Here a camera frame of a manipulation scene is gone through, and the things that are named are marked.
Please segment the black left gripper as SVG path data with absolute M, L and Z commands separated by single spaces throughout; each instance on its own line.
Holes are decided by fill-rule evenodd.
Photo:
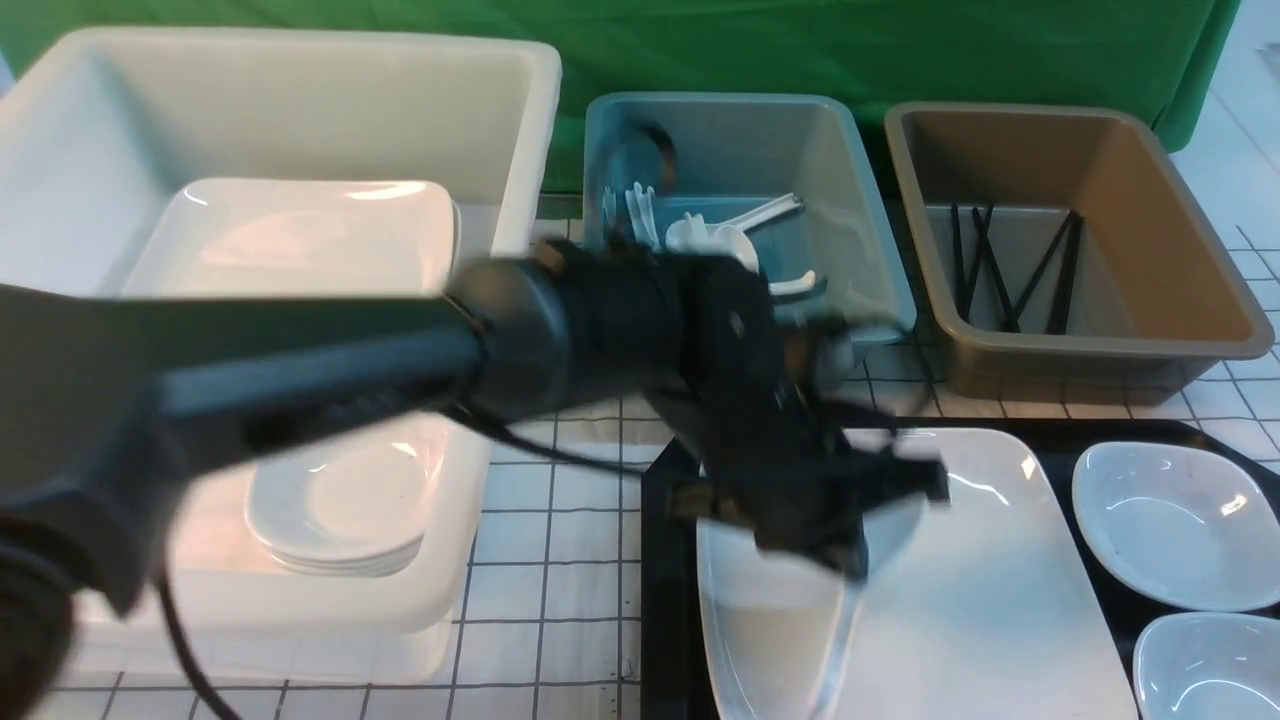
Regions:
M 762 551 L 861 582 L 867 515 L 908 498 L 948 503 L 943 461 L 904 456 L 899 418 L 820 389 L 838 348 L 888 316 L 781 320 L 765 281 L 724 256 L 664 255 L 652 268 L 678 310 L 685 387 L 650 400 L 705 473 L 676 487 L 672 516 L 739 527 Z

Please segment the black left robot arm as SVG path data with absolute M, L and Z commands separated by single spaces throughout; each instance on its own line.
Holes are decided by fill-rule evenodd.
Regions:
M 58 678 L 84 589 L 129 612 L 157 592 L 198 697 L 236 712 L 177 615 L 166 534 L 212 471 L 408 413 L 438 413 L 558 462 L 600 462 L 511 427 L 643 395 L 703 474 L 667 512 L 863 583 L 864 518 L 950 500 L 945 465 L 897 451 L 897 418 L 815 388 L 855 322 L 776 320 L 727 256 L 540 242 L 466 264 L 440 296 L 87 299 L 3 287 L 3 716 Z

